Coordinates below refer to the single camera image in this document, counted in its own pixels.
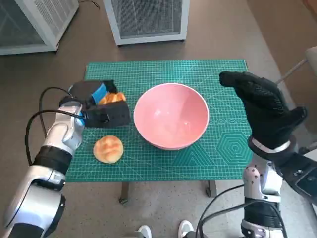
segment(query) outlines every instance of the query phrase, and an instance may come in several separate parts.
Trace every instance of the black cable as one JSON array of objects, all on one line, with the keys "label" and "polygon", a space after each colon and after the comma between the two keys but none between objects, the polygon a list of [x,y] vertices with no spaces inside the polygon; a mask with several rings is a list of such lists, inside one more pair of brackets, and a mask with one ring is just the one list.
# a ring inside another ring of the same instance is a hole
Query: black cable
[{"label": "black cable", "polygon": [[93,0],[83,0],[83,1],[79,1],[79,3],[82,3],[82,2],[87,2],[87,1],[89,1],[89,2],[92,2],[96,7],[98,7],[99,9],[100,9],[100,6],[99,6],[99,4],[98,3],[96,3],[95,1],[93,1]]},{"label": "black cable", "polygon": [[215,212],[207,217],[205,217],[202,221],[201,221],[201,224],[199,225],[199,233],[200,233],[200,237],[204,237],[204,231],[203,231],[203,225],[209,221],[210,219],[216,217],[216,216],[219,216],[219,215],[223,215],[225,213],[228,213],[228,212],[232,212],[232,211],[235,211],[235,210],[238,210],[240,208],[244,208],[244,207],[247,207],[247,206],[250,206],[252,204],[255,204],[255,203],[266,203],[268,204],[273,210],[274,212],[276,213],[276,215],[278,216],[278,219],[282,225],[282,232],[283,232],[283,236],[284,238],[288,238],[287,236],[287,232],[286,232],[286,228],[285,228],[285,224],[284,224],[284,221],[283,221],[283,218],[281,217],[281,214],[279,213],[278,209],[276,207],[273,206],[273,204],[267,202],[267,201],[263,201],[263,200],[253,200],[253,201],[250,201],[250,202],[247,202],[247,203],[244,203],[244,204],[241,204],[241,205],[238,205],[238,206],[235,206],[235,207],[231,207],[231,208],[227,208],[227,209],[224,209],[224,210],[221,210],[219,212]]},{"label": "black cable", "polygon": [[42,114],[42,113],[62,113],[62,114],[66,114],[75,118],[80,118],[80,119],[85,119],[85,117],[74,114],[74,113],[69,113],[63,110],[52,110],[52,109],[48,109],[48,110],[42,110],[42,111],[38,111],[36,113],[34,113],[25,128],[25,138],[24,138],[24,142],[25,142],[25,152],[26,152],[26,157],[28,159],[28,163],[29,165],[32,165],[32,160],[31,160],[31,154],[30,154],[30,148],[29,148],[29,134],[30,134],[30,128],[31,128],[31,124],[32,121],[34,120],[34,118],[36,118],[38,115]]},{"label": "black cable", "polygon": [[[57,90],[61,90],[65,93],[67,93],[68,95],[71,96],[71,94],[69,92],[67,92],[65,89],[62,89],[62,88],[59,88],[59,87],[48,87],[46,89],[43,90],[43,92],[41,93],[40,95],[40,98],[39,98],[39,111],[42,110],[42,101],[43,101],[43,97],[44,97],[44,94],[49,91],[50,89],[57,89]],[[43,121],[43,116],[42,114],[40,114],[40,121],[41,121],[41,126],[42,126],[42,130],[43,130],[43,133],[44,133],[44,137],[46,138],[46,128],[45,128],[45,125],[44,125],[44,121]]]},{"label": "black cable", "polygon": [[202,219],[203,219],[205,213],[207,212],[207,210],[210,208],[210,206],[211,206],[221,195],[223,195],[223,194],[225,194],[225,193],[227,193],[227,192],[229,192],[229,191],[235,190],[235,189],[237,189],[237,188],[241,188],[241,187],[244,187],[244,184],[239,185],[239,186],[236,186],[236,187],[232,187],[232,188],[229,188],[229,189],[223,191],[222,193],[220,193],[219,195],[217,195],[217,196],[208,204],[208,206],[205,208],[204,212],[202,213],[202,215],[200,216],[200,219],[199,219],[199,221],[198,221],[198,224],[197,224],[197,227],[196,227],[195,238],[198,238],[198,227],[199,227],[199,224],[200,224],[200,222],[202,221]]}]

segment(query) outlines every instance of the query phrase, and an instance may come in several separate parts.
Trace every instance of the bun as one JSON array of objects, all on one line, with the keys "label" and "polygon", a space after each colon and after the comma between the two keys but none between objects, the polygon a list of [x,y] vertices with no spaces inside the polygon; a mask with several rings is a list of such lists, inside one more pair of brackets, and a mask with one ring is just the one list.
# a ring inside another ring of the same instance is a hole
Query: bun
[{"label": "bun", "polygon": [[95,143],[94,156],[103,163],[115,163],[121,158],[122,154],[122,142],[114,135],[104,136]]},{"label": "bun", "polygon": [[115,103],[120,101],[126,101],[123,93],[107,93],[106,96],[100,100],[99,104]]}]

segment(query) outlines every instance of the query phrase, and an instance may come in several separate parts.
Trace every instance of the green cutting mat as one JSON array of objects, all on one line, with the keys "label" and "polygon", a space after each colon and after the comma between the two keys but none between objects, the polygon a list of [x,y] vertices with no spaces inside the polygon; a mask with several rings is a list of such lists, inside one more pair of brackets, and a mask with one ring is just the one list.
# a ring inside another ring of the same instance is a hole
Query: green cutting mat
[{"label": "green cutting mat", "polygon": [[[247,138],[251,131],[243,104],[231,88],[219,84],[222,71],[246,71],[242,59],[91,63],[86,80],[114,79],[127,98],[133,116],[139,97],[155,85],[175,82],[197,90],[207,101],[210,123],[194,145],[164,151],[147,143],[129,126],[86,129],[67,172],[68,182],[162,181],[240,179],[251,158]],[[95,159],[95,142],[116,135],[124,145],[122,158],[113,165]]]}]

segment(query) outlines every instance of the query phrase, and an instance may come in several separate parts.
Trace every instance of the wire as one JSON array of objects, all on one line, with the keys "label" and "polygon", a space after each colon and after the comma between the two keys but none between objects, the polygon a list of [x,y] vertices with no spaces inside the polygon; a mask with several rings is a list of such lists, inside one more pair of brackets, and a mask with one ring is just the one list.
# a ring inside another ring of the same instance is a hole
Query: wire
[{"label": "wire", "polygon": [[300,67],[302,67],[303,64],[305,64],[306,62],[307,62],[307,59],[303,59],[302,61],[300,61],[297,65],[292,67],[286,74],[284,74],[279,80],[277,80],[276,84],[277,85],[280,84],[284,79],[286,79],[289,75],[291,75],[296,70],[298,70]]},{"label": "wire", "polygon": [[[49,91],[50,89],[57,89],[57,90],[61,90],[65,93],[67,93],[69,96],[72,96],[69,92],[67,92],[65,89],[62,89],[62,88],[59,88],[59,87],[48,87],[46,89],[43,90],[43,92],[41,93],[40,95],[40,98],[39,98],[39,111],[42,110],[42,101],[43,101],[43,97],[44,97],[44,94]],[[42,130],[43,130],[43,133],[44,133],[44,137],[46,138],[46,129],[45,129],[45,125],[44,125],[44,121],[43,121],[43,116],[42,114],[40,114],[40,121],[41,121],[41,126],[42,126]]]},{"label": "wire", "polygon": [[92,2],[97,8],[99,8],[100,9],[100,6],[99,6],[99,4],[98,3],[96,3],[95,1],[93,1],[93,0],[83,0],[83,1],[79,1],[79,3],[82,3],[82,2],[87,2],[87,1],[90,1],[90,2]]},{"label": "wire", "polygon": [[232,191],[232,190],[235,190],[235,189],[237,189],[237,188],[241,188],[241,187],[244,187],[244,184],[239,185],[239,186],[236,186],[236,187],[232,187],[232,188],[229,188],[229,189],[223,191],[222,193],[220,193],[219,195],[217,195],[217,196],[208,204],[208,206],[205,208],[204,212],[202,213],[202,215],[200,216],[200,219],[199,219],[199,221],[198,221],[197,228],[196,228],[195,238],[198,238],[198,228],[199,228],[199,224],[200,224],[200,222],[202,221],[202,219],[203,219],[205,213],[207,212],[207,210],[210,208],[210,206],[211,206],[221,195],[223,195],[223,194],[225,194],[225,193],[227,193],[227,192],[230,192],[230,191]]},{"label": "wire", "polygon": [[253,201],[250,201],[250,202],[247,202],[247,203],[244,203],[244,204],[241,204],[241,205],[238,205],[238,206],[235,206],[235,207],[230,207],[230,208],[227,208],[227,209],[224,209],[222,211],[219,211],[219,212],[215,212],[207,217],[205,217],[202,221],[201,221],[201,224],[199,225],[199,233],[200,233],[200,236],[203,237],[203,234],[204,234],[204,231],[203,231],[203,225],[209,221],[210,219],[216,217],[216,216],[219,216],[219,215],[223,215],[225,213],[228,213],[228,212],[232,212],[232,211],[235,211],[235,210],[238,210],[240,208],[244,208],[244,207],[247,207],[247,206],[250,206],[252,204],[255,204],[255,203],[266,203],[268,204],[273,210],[274,212],[276,213],[276,215],[278,216],[278,219],[282,225],[282,232],[283,232],[283,236],[284,238],[288,238],[287,236],[287,232],[286,232],[286,228],[285,228],[285,224],[284,224],[284,221],[283,221],[283,218],[281,217],[281,214],[279,213],[278,209],[276,207],[274,207],[271,203],[267,202],[267,201],[263,201],[263,200],[253,200]]},{"label": "wire", "polygon": [[26,152],[26,157],[28,159],[28,163],[29,165],[32,165],[32,160],[31,160],[31,154],[30,154],[30,147],[29,147],[29,134],[30,134],[30,128],[32,125],[32,122],[34,120],[34,118],[36,118],[38,115],[41,115],[42,113],[62,113],[65,115],[69,115],[71,117],[75,117],[75,118],[80,118],[80,119],[85,119],[85,117],[74,114],[74,113],[69,113],[63,110],[52,110],[52,109],[48,109],[48,110],[42,110],[42,111],[38,111],[36,113],[34,113],[25,128],[25,137],[24,137],[24,142],[25,142],[25,152]]}]

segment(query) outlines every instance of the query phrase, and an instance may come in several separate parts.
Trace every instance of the table leg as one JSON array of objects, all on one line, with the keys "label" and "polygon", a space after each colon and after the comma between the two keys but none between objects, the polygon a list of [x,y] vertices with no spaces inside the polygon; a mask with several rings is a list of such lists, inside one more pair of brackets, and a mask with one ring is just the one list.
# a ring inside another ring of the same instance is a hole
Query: table leg
[{"label": "table leg", "polygon": [[119,198],[119,203],[121,205],[127,203],[128,197],[129,197],[129,182],[122,182],[121,196]]},{"label": "table leg", "polygon": [[208,187],[206,188],[206,194],[208,197],[216,197],[217,196],[216,181],[208,180]]}]

